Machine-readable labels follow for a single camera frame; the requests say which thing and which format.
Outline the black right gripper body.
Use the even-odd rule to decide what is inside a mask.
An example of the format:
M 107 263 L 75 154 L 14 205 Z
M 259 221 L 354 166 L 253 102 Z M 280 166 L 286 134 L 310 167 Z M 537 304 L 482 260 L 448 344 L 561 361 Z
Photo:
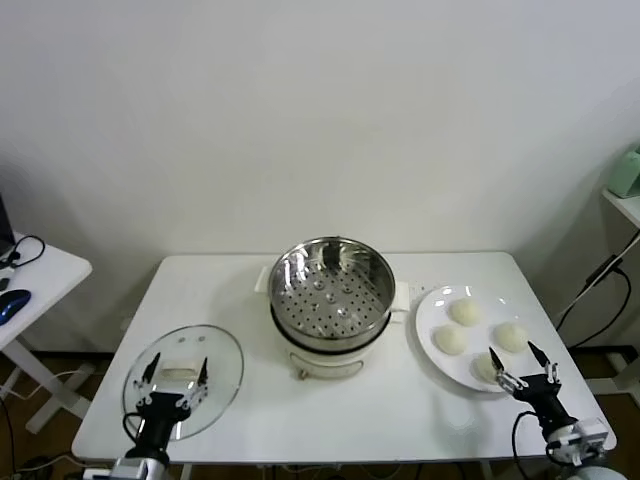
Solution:
M 517 388 L 513 397 L 533 408 L 543 433 L 553 433 L 576 423 L 558 398 L 561 388 L 558 381 L 549 381 L 545 374 L 524 376 L 520 381 L 524 386 Z

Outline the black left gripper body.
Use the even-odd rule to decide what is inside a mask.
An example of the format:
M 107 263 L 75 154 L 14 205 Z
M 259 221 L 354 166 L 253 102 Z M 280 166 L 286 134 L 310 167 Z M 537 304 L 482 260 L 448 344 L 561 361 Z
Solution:
M 191 416 L 191 407 L 182 394 L 151 392 L 136 404 L 130 416 L 141 420 L 130 456 L 167 457 L 171 433 L 178 423 Z

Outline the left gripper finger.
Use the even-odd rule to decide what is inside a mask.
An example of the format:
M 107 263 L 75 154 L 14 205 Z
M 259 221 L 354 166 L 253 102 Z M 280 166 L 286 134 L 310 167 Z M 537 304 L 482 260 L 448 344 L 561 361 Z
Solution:
M 183 394 L 183 409 L 196 409 L 204 401 L 209 393 L 208 380 L 208 358 L 205 357 L 196 378 L 188 383 Z
M 158 352 L 151 362 L 144 368 L 142 376 L 133 381 L 134 391 L 137 394 L 136 407 L 142 407 L 151 403 L 150 394 L 153 391 L 153 378 L 161 357 Z

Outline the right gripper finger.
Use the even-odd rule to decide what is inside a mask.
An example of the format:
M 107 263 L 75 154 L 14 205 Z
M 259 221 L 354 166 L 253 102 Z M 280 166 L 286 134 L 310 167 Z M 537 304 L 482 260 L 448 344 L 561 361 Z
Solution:
M 516 391 L 522 391 L 528 387 L 528 383 L 525 380 L 515 377 L 506 370 L 503 362 L 492 348 L 489 348 L 489 354 L 492 366 L 495 370 L 496 383 L 504 391 L 513 395 Z
M 542 367 L 543 372 L 537 373 L 533 375 L 529 375 L 527 377 L 527 381 L 531 381 L 535 384 L 550 384 L 550 385 L 560 385 L 561 381 L 559 379 L 559 371 L 558 364 L 552 362 L 546 353 L 536 346 L 531 341 L 528 342 L 528 346 L 538 362 L 538 364 Z

